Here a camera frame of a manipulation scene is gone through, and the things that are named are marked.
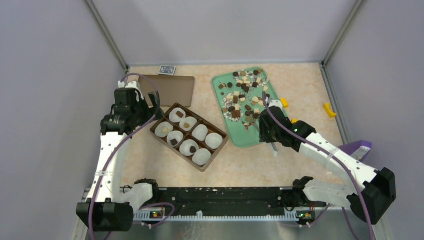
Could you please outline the dark chocolate square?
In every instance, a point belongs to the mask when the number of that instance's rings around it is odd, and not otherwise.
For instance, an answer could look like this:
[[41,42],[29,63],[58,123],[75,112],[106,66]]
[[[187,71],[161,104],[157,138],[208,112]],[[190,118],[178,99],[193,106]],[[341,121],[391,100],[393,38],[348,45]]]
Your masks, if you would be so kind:
[[178,140],[176,140],[175,138],[170,140],[170,145],[173,147],[178,145],[178,143],[179,143]]

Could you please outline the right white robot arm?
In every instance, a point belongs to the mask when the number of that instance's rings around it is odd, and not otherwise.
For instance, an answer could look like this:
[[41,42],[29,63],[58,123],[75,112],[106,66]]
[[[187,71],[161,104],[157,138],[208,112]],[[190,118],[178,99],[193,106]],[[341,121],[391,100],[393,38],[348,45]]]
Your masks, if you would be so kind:
[[343,184],[304,176],[293,182],[293,200],[299,206],[323,202],[350,208],[360,220],[376,225],[397,198],[394,172],[378,170],[329,143],[304,121],[291,123],[282,108],[268,106],[259,115],[259,140],[279,143],[305,155],[343,180]]

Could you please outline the dark round chocolate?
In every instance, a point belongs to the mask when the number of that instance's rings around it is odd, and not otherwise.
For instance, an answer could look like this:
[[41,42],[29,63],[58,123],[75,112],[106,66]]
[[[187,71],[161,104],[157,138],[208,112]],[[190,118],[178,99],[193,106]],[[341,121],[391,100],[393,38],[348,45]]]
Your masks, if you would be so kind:
[[189,152],[190,152],[191,154],[196,153],[196,151],[197,151],[197,149],[196,149],[194,146],[191,146],[191,147],[190,147],[190,149],[189,149]]

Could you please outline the milk chocolate square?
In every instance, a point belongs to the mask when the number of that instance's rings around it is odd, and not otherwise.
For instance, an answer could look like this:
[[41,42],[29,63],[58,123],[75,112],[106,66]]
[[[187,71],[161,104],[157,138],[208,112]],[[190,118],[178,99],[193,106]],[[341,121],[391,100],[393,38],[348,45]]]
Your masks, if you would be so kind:
[[183,112],[181,112],[181,111],[177,111],[175,114],[176,114],[179,118],[184,118],[184,117],[185,117],[185,114],[184,114]]

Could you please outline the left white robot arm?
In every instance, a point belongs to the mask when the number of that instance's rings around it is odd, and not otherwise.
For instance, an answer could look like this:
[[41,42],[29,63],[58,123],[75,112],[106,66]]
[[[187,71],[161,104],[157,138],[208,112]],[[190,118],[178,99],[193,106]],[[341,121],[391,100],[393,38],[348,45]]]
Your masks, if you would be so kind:
[[85,202],[76,207],[76,214],[95,232],[127,232],[133,224],[134,213],[143,205],[154,207],[160,193],[151,181],[136,183],[127,193],[121,191],[125,156],[133,136],[151,122],[160,120],[158,91],[148,94],[153,106],[137,88],[118,88],[115,103],[100,122],[100,154],[92,187]]

